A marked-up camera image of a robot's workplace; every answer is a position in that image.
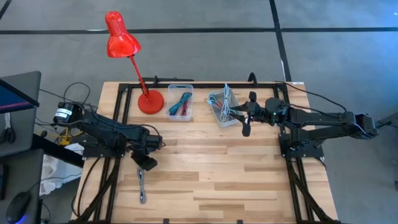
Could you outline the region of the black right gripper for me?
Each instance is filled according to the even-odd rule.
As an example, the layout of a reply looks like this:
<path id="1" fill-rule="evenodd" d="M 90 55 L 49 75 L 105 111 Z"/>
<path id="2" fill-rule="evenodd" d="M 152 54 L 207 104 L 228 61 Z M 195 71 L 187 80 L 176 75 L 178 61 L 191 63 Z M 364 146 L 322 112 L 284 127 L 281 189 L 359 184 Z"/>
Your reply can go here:
<path id="1" fill-rule="evenodd" d="M 234 119 L 243 122 L 242 134 L 244 137 L 250 136 L 251 121 L 261 121 L 264 117 L 264 108 L 260 107 L 259 103 L 257 103 L 256 100 L 256 93 L 254 91 L 250 91 L 249 101 L 247 101 L 245 105 L 234 106 L 231 108 L 235 111 L 245 111 L 247 113 L 247 117 L 238 114 L 231 115 Z"/>

